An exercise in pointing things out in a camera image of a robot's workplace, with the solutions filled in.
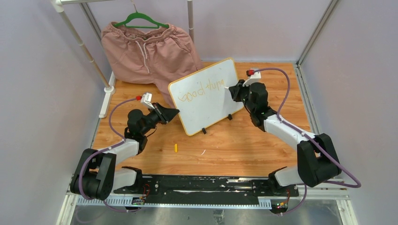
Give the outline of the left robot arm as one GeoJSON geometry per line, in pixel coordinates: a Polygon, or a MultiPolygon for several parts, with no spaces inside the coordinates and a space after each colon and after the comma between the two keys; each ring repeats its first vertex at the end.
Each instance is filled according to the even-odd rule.
{"type": "Polygon", "coordinates": [[[117,170],[116,166],[143,152],[149,134],[159,124],[166,125],[178,114],[178,109],[166,108],[154,103],[145,115],[139,109],[128,113],[124,139],[102,150],[85,149],[70,182],[70,191],[87,200],[106,200],[120,188],[140,193],[145,185],[142,171],[131,166],[117,170]]]}

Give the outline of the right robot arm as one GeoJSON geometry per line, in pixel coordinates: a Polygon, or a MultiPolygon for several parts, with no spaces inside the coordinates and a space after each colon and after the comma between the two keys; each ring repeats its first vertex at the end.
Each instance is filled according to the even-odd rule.
{"type": "Polygon", "coordinates": [[[233,101],[243,103],[255,127],[278,137],[297,153],[296,166],[283,167],[268,175],[271,194],[281,195],[289,185],[315,187],[341,173],[331,138],[327,134],[307,132],[285,120],[268,105],[265,84],[255,82],[245,86],[244,81],[239,80],[227,89],[233,101]]]}

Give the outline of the yellow-framed whiteboard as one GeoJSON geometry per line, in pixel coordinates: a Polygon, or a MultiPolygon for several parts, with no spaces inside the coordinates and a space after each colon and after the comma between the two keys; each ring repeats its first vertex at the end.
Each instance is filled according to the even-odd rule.
{"type": "Polygon", "coordinates": [[[211,66],[171,82],[168,90],[185,133],[195,135],[229,114],[243,109],[243,104],[231,98],[224,87],[238,83],[233,58],[226,58],[211,66]]]}

